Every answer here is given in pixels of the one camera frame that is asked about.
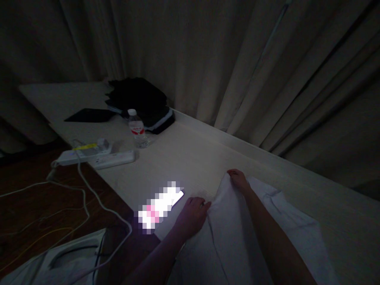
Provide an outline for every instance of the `power strip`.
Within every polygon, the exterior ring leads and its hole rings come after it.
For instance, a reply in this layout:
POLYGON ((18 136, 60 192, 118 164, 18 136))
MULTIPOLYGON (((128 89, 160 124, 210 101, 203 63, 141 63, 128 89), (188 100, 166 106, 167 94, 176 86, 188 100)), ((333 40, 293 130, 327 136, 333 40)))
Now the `power strip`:
POLYGON ((103 169, 112 166, 122 165, 135 161, 135 151, 117 152, 105 156, 97 157, 89 163, 94 169, 103 169))
POLYGON ((87 162, 97 157, 110 154, 111 150, 112 144, 108 143, 105 139, 99 139, 97 144, 88 144, 62 152, 56 162, 62 166, 76 164, 78 163, 78 156, 80 162, 87 162))

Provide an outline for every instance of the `pixelated area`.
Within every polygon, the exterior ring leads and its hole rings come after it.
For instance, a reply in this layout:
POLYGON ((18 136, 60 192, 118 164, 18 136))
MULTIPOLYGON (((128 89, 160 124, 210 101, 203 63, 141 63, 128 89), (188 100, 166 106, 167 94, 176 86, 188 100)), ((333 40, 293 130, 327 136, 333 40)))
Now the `pixelated area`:
POLYGON ((135 216, 139 219, 139 229, 143 234, 152 234, 161 223, 173 205, 183 196, 179 182, 168 181, 167 187, 160 187, 160 193, 154 199, 147 199, 146 205, 139 206, 135 216))

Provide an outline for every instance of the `forearm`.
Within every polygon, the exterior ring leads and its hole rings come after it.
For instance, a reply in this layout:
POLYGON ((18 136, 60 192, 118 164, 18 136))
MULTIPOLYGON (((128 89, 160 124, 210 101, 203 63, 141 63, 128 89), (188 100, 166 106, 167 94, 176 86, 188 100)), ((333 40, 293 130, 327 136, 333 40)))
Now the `forearm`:
POLYGON ((316 284, 298 251, 252 189, 245 200, 274 283, 316 284))
POLYGON ((123 284, 163 284, 184 242, 171 230, 123 284))

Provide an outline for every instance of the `curtain fold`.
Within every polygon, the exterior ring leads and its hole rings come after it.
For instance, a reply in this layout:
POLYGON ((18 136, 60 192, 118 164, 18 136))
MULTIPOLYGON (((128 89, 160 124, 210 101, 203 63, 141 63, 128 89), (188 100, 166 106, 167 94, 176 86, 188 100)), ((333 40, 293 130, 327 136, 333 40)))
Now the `curtain fold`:
POLYGON ((378 1, 1 5, 0 116, 29 141, 55 134, 18 84, 144 77, 177 110, 376 197, 378 1))

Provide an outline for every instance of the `human hand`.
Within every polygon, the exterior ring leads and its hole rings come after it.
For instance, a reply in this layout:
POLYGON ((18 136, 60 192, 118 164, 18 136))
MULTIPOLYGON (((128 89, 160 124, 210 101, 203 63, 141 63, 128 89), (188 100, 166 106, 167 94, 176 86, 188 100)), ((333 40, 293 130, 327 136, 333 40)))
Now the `human hand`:
POLYGON ((199 232, 205 223, 211 202, 203 205, 204 202, 205 200, 200 197, 188 198, 179 214, 173 230, 183 239, 183 242, 199 232))
POLYGON ((237 169, 230 169, 227 170, 227 173, 230 175, 232 183, 236 186, 236 188, 238 188, 243 196, 252 191, 251 186, 249 185, 243 172, 237 169))

